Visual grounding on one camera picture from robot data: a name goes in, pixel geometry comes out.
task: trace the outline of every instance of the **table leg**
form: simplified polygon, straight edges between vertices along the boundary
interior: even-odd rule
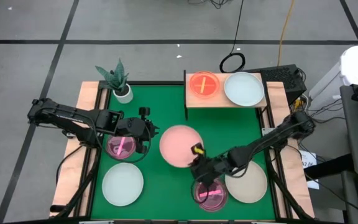
[[[329,175],[339,174],[345,170],[353,170],[353,159],[352,154],[340,156],[336,159],[317,164],[303,169],[305,174],[311,179],[318,179]]]

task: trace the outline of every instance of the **yellow cable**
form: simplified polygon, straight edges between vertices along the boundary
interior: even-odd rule
[[[281,32],[280,45],[278,46],[277,66],[280,65],[280,60],[281,60],[281,47],[282,47],[282,43],[283,43],[283,39],[284,39],[284,32],[285,32],[285,29],[287,28],[287,23],[288,23],[288,20],[289,20],[289,18],[290,18],[290,16],[291,16],[292,8],[293,8],[294,3],[295,3],[295,0],[292,0],[290,9],[288,10],[287,17],[285,18],[283,30],[282,30],[282,32]]]

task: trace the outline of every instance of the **wooden table frame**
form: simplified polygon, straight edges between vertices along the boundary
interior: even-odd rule
[[[132,84],[140,85],[152,85],[155,82],[132,82]],[[183,85],[183,82],[159,82],[161,85]],[[270,107],[268,110],[263,112],[263,123],[265,127],[270,127],[270,125],[279,125],[282,123],[283,119],[290,114],[288,108],[287,98],[285,95],[285,90],[283,83],[281,82],[268,82],[265,83],[267,94],[267,101],[270,102]],[[105,103],[108,102],[109,94],[106,90],[103,90],[99,93],[98,99],[96,101],[96,95],[98,94],[99,82],[83,82],[78,97],[78,102],[76,107],[84,110],[92,110],[95,106],[99,108],[104,108]],[[76,139],[69,139],[65,151],[65,156],[71,153],[76,147],[78,147],[78,141]],[[288,144],[298,148],[298,145],[295,140],[289,139]],[[65,205],[71,199],[71,196],[77,190],[81,176],[84,176],[84,161],[85,157],[89,157],[89,164],[87,167],[91,167],[93,163],[93,157],[95,150],[87,149],[86,151],[79,151],[73,156],[69,157],[65,163],[62,165],[59,181],[55,191],[55,196],[53,199],[54,205]],[[285,175],[285,183],[287,189],[291,192],[295,200],[301,205],[303,210],[310,216],[314,216],[313,207],[310,200],[310,195],[303,172],[303,166],[299,153],[290,147],[285,147],[281,153],[280,157],[273,162],[273,166],[277,171],[280,171],[278,164],[282,162],[282,171]],[[80,206],[76,208],[75,214],[71,215],[78,216],[88,216],[90,215],[90,209],[87,208],[91,203],[88,201],[90,195],[90,188],[92,184],[88,186],[83,194],[82,201]],[[277,197],[277,207],[279,211],[279,217],[281,218],[292,218],[288,217],[287,214],[292,214],[293,218],[296,218],[296,214],[292,211],[286,212],[285,202],[282,196],[281,191],[276,186],[276,197]]]

